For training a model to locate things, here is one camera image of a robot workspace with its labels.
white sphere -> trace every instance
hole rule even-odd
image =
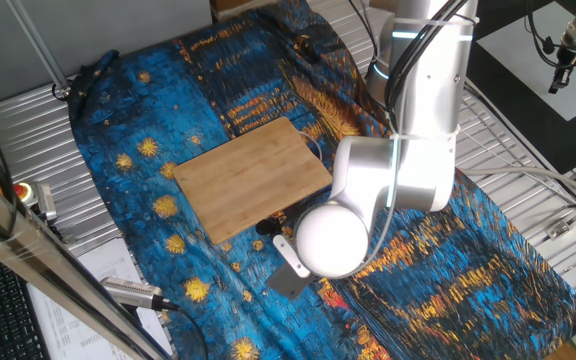
[[[304,266],[324,277],[343,277],[361,264],[368,252],[368,231],[352,211],[327,204],[301,219],[297,254]]]

blue fabric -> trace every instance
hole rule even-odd
[[[329,169],[341,138],[384,130],[350,53],[303,1],[109,52],[82,69],[69,109],[144,275],[197,319],[213,359],[529,359],[576,333],[574,291],[461,174],[444,211],[397,212],[367,270],[294,301],[265,285],[282,263],[269,237],[206,239],[174,166],[281,116],[317,140]],[[288,236],[327,191],[274,214]],[[169,316],[181,358],[202,358],[192,326]]]

red button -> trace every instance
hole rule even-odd
[[[25,187],[19,184],[15,185],[14,188],[15,188],[15,194],[17,194],[17,196],[19,196],[20,198],[26,196],[26,193],[28,192]]]

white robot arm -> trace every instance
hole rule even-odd
[[[330,198],[299,220],[296,249],[281,236],[275,239],[300,278],[343,278],[357,273],[374,256],[373,252],[366,260],[379,210],[390,207],[390,214],[394,208],[438,211],[452,192],[457,118],[477,0],[380,3],[396,17],[384,25],[381,55],[369,68],[367,87],[386,105],[391,118],[398,120],[396,125],[391,123],[395,135],[390,139],[344,138],[337,149]],[[454,15],[438,20],[438,14],[454,4]],[[410,61],[409,45],[428,37],[425,31],[430,26],[438,29],[434,39],[412,67],[399,72],[406,69],[400,65]],[[562,78],[569,78],[572,67],[567,65],[576,64],[576,16],[558,55],[555,88]],[[395,96],[392,91],[384,92],[393,87],[393,81],[400,86]]]

white paper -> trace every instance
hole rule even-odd
[[[112,240],[79,257],[79,261],[97,278],[108,276],[141,282],[123,239]],[[108,340],[90,329],[75,316],[55,303],[32,285],[28,285],[41,332],[50,357],[58,360],[130,359]],[[137,309],[143,328],[166,350],[172,348],[157,314],[153,310]]]
[[[552,2],[535,11],[534,18],[539,35],[543,38],[550,36],[558,44],[573,15]],[[523,18],[484,37],[478,43],[561,117],[570,121],[576,116],[576,68],[570,77],[570,85],[559,90],[556,95],[549,94],[555,69],[539,58],[532,35],[524,28]],[[554,62],[557,62],[556,53],[549,56]]]

